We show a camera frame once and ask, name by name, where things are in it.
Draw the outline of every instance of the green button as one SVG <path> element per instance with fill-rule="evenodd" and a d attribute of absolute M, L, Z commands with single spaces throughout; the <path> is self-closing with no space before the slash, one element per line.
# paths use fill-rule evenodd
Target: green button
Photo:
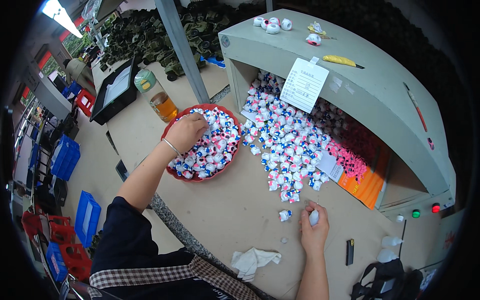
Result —
<path fill-rule="evenodd" d="M 412 212 L 412 218 L 418 218 L 420 216 L 420 210 L 419 209 L 414 209 Z"/>

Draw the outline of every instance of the plaid apron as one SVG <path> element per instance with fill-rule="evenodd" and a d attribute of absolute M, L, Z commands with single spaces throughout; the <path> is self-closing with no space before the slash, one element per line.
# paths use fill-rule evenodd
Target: plaid apron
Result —
<path fill-rule="evenodd" d="M 187 265 L 163 268 L 114 269 L 96 272 L 90 276 L 95 288 L 139 286 L 197 277 L 232 295 L 237 300 L 260 300 L 243 283 L 218 270 L 200 256 Z"/>

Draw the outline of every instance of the white squeeze bottle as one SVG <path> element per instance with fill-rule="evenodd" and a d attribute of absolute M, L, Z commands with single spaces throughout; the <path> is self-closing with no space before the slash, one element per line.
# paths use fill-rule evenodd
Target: white squeeze bottle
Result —
<path fill-rule="evenodd" d="M 382 246 L 383 247 L 386 247 L 386 246 L 396 246 L 398 244 L 401 244 L 403 242 L 403 240 L 401 240 L 399 237 L 389 237 L 389 236 L 386 236 L 382 239 Z"/>
<path fill-rule="evenodd" d="M 308 219 L 310 220 L 311 226 L 316 225 L 318 223 L 318 211 L 313 210 Z"/>
<path fill-rule="evenodd" d="M 377 261 L 385 264 L 385 263 L 387 263 L 389 261 L 392 261 L 394 259 L 397 259 L 397 258 L 398 258 L 398 256 L 396 256 L 395 253 L 393 253 L 392 250 L 382 249 L 377 256 Z"/>

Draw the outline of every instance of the black bag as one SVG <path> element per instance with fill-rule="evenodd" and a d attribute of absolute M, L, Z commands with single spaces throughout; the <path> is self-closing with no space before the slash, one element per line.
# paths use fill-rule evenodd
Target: black bag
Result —
<path fill-rule="evenodd" d="M 377 269 L 375 279 L 365 286 L 361 281 L 374 268 Z M 367 266 L 360 282 L 353 286 L 351 300 L 365 296 L 363 300 L 415 300 L 420 291 L 423 275 L 419 270 L 405 272 L 400 259 L 388 263 L 373 263 Z"/>

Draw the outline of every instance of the red plastic bowl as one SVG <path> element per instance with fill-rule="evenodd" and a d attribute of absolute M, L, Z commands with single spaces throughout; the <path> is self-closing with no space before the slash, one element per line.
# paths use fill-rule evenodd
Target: red plastic bowl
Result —
<path fill-rule="evenodd" d="M 198 105 L 194 105 L 194 106 L 192 106 L 192 107 L 190 107 L 190 108 L 187 108 L 187 109 L 185 109 L 185 110 L 182 111 L 182 112 L 179 112 L 175 118 L 173 118 L 172 120 L 170 120 L 170 123 L 168 123 L 167 127 L 166 127 L 165 130 L 163 131 L 162 139 L 167 135 L 167 132 L 168 132 L 168 130 L 170 129 L 170 127 L 172 127 L 173 123 L 174 123 L 178 118 L 180 118 L 181 116 L 190 114 L 190 110 L 191 110 L 192 108 L 201 108 L 201 109 L 203 109 L 203 110 L 206 110 L 206 109 L 213 110 L 214 108 L 218 108 L 219 110 L 222 110 L 222 111 L 225 112 L 226 114 L 229 114 L 230 117 L 233 119 L 235 125 L 237 125 L 238 127 L 240 127 L 240 124 L 239 124 L 239 121 L 237 120 L 237 118 L 233 115 L 233 113 L 232 113 L 231 111 L 229 111 L 229 110 L 226 109 L 225 107 L 220 106 L 220 105 L 217 105 L 217 104 L 198 104 Z M 235 158 L 235 154 L 237 154 L 237 152 L 238 152 L 238 149 L 232 154 L 232 161 L 233 161 L 233 159 Z M 229 162 L 225 165 L 225 168 L 217 171 L 217 172 L 214 173 L 212 176 L 207 177 L 207 178 L 205 178 L 205 179 L 201 179 L 200 177 L 198 177 L 197 173 L 194 173 L 194 174 L 193 174 L 192 179 L 186 179 L 186 178 L 183 177 L 183 176 L 178 176 L 178 174 L 175 172 L 175 170 L 170 169 L 170 168 L 167 168 L 167 172 L 168 172 L 170 175 L 172 175 L 173 177 L 175 177 L 176 179 L 183 180 L 183 181 L 185 181 L 185 182 L 204 181 L 204 180 L 207 180 L 207 179 L 211 179 L 211 178 L 215 177 L 217 174 L 223 172 L 223 171 L 232 163 L 232 161 L 229 161 Z"/>

